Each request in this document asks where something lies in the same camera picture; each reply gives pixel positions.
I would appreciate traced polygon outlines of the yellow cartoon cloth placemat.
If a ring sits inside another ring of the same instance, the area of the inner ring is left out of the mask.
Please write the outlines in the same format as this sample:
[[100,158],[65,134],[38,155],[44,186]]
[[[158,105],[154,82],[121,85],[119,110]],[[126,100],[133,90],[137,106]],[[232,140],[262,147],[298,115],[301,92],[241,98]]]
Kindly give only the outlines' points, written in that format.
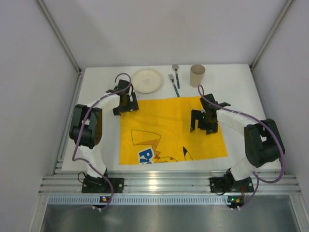
[[221,130],[190,131],[191,111],[201,110],[199,97],[138,102],[135,112],[120,116],[120,164],[142,165],[227,157]]

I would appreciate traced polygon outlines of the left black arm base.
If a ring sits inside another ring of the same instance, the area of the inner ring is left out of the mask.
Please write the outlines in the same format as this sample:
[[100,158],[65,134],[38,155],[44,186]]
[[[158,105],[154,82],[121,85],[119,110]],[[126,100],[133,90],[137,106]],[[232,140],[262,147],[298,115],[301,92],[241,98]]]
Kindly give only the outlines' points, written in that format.
[[114,193],[123,192],[125,186],[123,178],[109,178],[107,172],[104,176],[108,178],[111,185],[103,177],[91,177],[85,172],[79,172],[77,178],[82,183],[82,193],[111,193],[111,186]]

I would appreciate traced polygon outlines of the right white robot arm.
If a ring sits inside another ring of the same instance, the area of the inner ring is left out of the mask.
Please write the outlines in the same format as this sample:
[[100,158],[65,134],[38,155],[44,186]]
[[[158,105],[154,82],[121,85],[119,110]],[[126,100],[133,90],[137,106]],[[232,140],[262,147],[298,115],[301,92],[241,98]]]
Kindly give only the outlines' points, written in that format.
[[191,111],[191,132],[199,128],[206,134],[215,134],[219,124],[224,124],[244,137],[245,156],[226,171],[221,183],[222,190],[244,186],[244,181],[250,180],[258,168],[276,160],[281,162],[279,176],[275,180],[263,182],[274,184],[282,179],[285,172],[285,148],[273,119],[259,120],[250,114],[233,110],[229,103],[218,103],[212,94],[202,96],[200,103],[201,110]]

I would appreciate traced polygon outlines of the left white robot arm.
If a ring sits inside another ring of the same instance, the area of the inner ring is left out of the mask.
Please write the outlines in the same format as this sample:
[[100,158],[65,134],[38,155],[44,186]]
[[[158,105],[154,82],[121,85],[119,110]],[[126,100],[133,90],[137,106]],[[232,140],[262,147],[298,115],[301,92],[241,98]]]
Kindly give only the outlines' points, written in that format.
[[130,81],[119,80],[114,89],[109,89],[99,99],[89,104],[77,104],[73,110],[69,138],[75,148],[72,161],[87,164],[88,180],[107,180],[107,167],[97,148],[103,137],[103,115],[112,111],[115,116],[139,109],[134,87]]

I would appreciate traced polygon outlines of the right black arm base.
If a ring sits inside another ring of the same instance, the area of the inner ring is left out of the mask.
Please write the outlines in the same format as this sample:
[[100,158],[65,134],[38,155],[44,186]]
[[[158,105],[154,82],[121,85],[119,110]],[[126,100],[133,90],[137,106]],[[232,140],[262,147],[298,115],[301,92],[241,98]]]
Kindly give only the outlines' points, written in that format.
[[250,177],[242,180],[235,180],[231,168],[226,171],[222,177],[211,177],[210,189],[211,193],[224,195],[225,193],[252,193],[254,192],[253,182]]

